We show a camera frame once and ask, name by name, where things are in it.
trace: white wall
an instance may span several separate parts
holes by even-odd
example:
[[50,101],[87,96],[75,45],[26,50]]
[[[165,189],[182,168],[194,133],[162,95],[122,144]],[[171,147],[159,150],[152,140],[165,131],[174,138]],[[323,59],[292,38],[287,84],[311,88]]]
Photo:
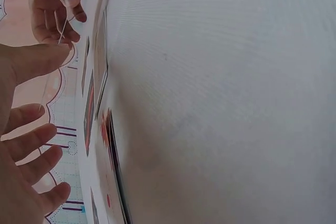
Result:
[[108,16],[134,223],[336,222],[336,0],[109,0]]

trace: hand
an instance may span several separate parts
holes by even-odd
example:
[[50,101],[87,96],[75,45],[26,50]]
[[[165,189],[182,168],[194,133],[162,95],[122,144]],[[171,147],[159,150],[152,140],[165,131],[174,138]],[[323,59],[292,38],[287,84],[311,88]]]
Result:
[[[59,68],[69,50],[66,45],[42,44],[17,48],[0,45],[0,136],[43,115],[44,109],[41,107],[39,111],[39,104],[11,109],[15,87]],[[55,134],[55,126],[45,124],[11,140],[0,141],[1,223],[42,224],[44,216],[56,210],[69,197],[70,186],[67,183],[61,183],[43,194],[32,188],[58,163],[62,156],[58,146],[49,148],[27,164],[15,164]]]
[[[75,18],[85,22],[87,17],[80,0],[29,0],[31,11],[31,28],[39,42],[56,44],[67,22],[67,8]],[[71,44],[79,41],[79,34],[67,22],[61,43]]]

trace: red dot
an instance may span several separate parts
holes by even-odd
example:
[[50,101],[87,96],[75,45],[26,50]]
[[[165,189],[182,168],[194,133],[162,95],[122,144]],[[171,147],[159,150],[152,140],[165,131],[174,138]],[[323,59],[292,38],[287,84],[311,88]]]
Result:
[[110,197],[109,197],[109,195],[107,194],[107,205],[109,206],[109,207],[111,207],[111,202],[110,202]]

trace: purple line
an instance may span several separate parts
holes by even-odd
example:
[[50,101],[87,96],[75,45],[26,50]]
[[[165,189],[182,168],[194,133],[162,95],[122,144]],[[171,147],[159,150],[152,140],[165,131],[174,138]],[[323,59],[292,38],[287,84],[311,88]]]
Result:
[[71,207],[62,207],[63,210],[70,210],[70,211],[82,211],[80,208],[71,208]]
[[67,201],[65,201],[65,203],[84,205],[83,201],[74,201],[74,200],[67,200]]
[[69,127],[65,127],[65,126],[56,126],[56,128],[63,129],[63,130],[76,131],[76,129],[74,129],[74,128],[69,128]]
[[65,149],[68,149],[69,147],[68,146],[65,146],[65,145],[59,145],[59,144],[44,144],[44,145],[47,145],[47,146],[54,146],[54,145],[57,145],[57,146],[59,146],[59,147],[61,147],[61,148],[65,148]]
[[63,135],[63,136],[74,136],[76,137],[77,135],[75,134],[70,134],[70,133],[63,133],[63,132],[57,132],[58,135]]

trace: string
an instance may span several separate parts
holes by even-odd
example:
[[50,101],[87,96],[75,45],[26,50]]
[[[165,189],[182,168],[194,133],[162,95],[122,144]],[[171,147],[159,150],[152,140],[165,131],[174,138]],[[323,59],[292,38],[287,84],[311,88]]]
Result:
[[[61,37],[59,37],[59,40],[58,40],[58,45],[60,44],[61,40],[62,40],[62,37],[63,37],[63,33],[64,33],[64,30],[65,30],[65,26],[67,24],[67,21],[68,21],[68,17],[65,19],[65,22],[64,22],[64,26],[63,26],[63,29],[62,29],[62,32],[61,32]],[[41,109],[41,106],[42,106],[42,103],[43,103],[43,100],[44,100],[44,96],[46,94],[46,90],[47,90],[47,84],[48,84],[48,81],[49,81],[49,78],[50,78],[50,74],[48,74],[47,76],[47,81],[46,81],[46,85],[44,87],[44,91],[43,91],[43,95],[42,95],[42,99],[41,99],[41,103],[40,103],[40,107],[38,110]]]

